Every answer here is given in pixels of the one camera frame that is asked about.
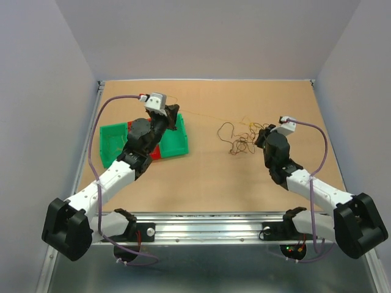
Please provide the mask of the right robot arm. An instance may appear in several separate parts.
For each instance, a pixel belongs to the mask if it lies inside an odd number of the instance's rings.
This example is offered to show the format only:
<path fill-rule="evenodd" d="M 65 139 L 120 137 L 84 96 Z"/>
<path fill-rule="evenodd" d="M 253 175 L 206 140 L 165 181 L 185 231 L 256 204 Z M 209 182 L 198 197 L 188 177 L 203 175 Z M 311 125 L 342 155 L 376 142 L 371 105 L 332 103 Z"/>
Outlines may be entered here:
<path fill-rule="evenodd" d="M 352 259 L 358 259 L 388 237 L 387 228 L 371 196 L 333 187 L 290 158 L 287 135 L 295 127 L 269 125 L 260 130 L 255 146 L 263 150 L 271 179 L 310 202 L 283 215 L 280 232 L 288 238 L 309 234 L 313 241 L 331 241 Z"/>

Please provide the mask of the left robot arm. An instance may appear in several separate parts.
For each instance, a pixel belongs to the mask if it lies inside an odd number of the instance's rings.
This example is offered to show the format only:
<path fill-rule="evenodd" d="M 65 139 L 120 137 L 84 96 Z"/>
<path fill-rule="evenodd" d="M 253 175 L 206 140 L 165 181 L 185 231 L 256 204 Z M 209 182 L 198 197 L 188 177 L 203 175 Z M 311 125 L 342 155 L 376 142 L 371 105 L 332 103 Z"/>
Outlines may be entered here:
<path fill-rule="evenodd" d="M 82 191 L 48 206 L 42 241 L 71 261 L 81 258 L 93 243 L 128 241 L 135 236 L 136 218 L 124 209 L 103 215 L 102 208 L 114 195 L 135 182 L 152 163 L 151 152 L 167 130 L 176 130 L 177 104 L 161 110 L 147 109 L 149 118 L 131 124 L 122 152 L 101 175 Z"/>

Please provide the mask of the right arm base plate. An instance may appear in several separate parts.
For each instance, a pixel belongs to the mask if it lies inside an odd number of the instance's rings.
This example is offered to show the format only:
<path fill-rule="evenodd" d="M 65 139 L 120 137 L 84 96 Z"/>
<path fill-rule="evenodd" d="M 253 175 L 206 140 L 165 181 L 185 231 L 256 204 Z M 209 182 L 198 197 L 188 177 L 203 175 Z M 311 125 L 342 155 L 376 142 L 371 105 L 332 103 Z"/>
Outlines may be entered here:
<path fill-rule="evenodd" d="M 293 224 L 285 222 L 263 222 L 258 238 L 263 241 L 312 240 L 311 234 L 300 233 Z"/>

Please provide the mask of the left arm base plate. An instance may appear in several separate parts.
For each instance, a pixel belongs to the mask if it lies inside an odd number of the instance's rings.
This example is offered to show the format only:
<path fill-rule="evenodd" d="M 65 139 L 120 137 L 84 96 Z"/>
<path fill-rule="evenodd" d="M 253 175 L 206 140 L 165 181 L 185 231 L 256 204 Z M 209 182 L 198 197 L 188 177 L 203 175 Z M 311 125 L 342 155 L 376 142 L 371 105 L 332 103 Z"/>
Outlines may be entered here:
<path fill-rule="evenodd" d="M 153 222 L 137 222 L 129 224 L 125 232 L 111 236 L 116 242 L 154 242 L 156 224 Z"/>

